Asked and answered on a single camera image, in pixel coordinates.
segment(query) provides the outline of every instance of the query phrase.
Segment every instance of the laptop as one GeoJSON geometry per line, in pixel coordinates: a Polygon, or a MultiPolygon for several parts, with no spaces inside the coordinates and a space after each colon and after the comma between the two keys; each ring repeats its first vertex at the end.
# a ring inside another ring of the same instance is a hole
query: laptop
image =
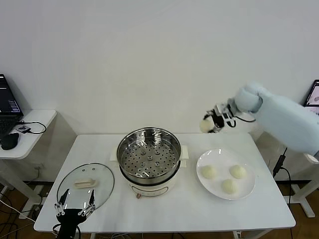
{"type": "Polygon", "coordinates": [[[0,74],[0,140],[10,133],[23,113],[4,77],[0,74]]]}

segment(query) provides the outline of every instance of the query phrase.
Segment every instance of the glass lid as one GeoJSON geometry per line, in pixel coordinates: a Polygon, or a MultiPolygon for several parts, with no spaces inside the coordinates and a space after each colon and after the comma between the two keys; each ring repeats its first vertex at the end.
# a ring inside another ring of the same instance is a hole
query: glass lid
{"type": "Polygon", "coordinates": [[[63,209],[84,209],[89,204],[100,207],[110,197],[114,187],[112,171],[100,163],[81,165],[62,180],[56,197],[63,209]]]}

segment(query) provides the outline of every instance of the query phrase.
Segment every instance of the stainless steel pot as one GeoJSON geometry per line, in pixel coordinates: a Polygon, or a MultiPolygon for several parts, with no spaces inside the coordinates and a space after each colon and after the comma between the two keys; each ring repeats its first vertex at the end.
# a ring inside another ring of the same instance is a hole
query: stainless steel pot
{"type": "Polygon", "coordinates": [[[178,139],[162,128],[145,127],[120,142],[117,159],[122,174],[131,182],[154,186],[172,178],[180,166],[178,139]]]}

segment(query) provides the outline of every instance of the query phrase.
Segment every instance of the white side table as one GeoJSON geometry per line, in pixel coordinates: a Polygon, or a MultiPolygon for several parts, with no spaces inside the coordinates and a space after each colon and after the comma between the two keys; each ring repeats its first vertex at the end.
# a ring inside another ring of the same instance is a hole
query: white side table
{"type": "MultiPolygon", "coordinates": [[[[24,117],[21,120],[25,122],[38,121],[44,124],[46,127],[50,125],[54,117],[56,116],[55,110],[30,110],[24,112],[24,117]]],[[[43,126],[39,124],[32,124],[32,131],[41,131],[43,130],[43,126]]],[[[25,196],[29,198],[27,203],[25,204],[23,211],[31,210],[32,206],[35,204],[39,204],[41,201],[41,197],[38,193],[41,192],[43,186],[38,185],[32,190],[29,186],[27,186],[17,174],[9,167],[7,164],[1,159],[10,159],[10,160],[20,160],[24,159],[29,155],[35,144],[38,142],[42,134],[22,134],[19,133],[18,145],[10,150],[3,150],[0,148],[0,176],[17,190],[22,192],[25,196]]]]}

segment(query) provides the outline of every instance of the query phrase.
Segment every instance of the computer mouse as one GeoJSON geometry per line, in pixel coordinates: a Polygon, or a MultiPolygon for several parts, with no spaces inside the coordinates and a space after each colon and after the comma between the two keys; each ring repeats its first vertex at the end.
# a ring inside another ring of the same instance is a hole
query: computer mouse
{"type": "Polygon", "coordinates": [[[4,150],[9,150],[18,144],[19,134],[18,133],[10,133],[2,138],[1,140],[1,148],[4,150]]]}

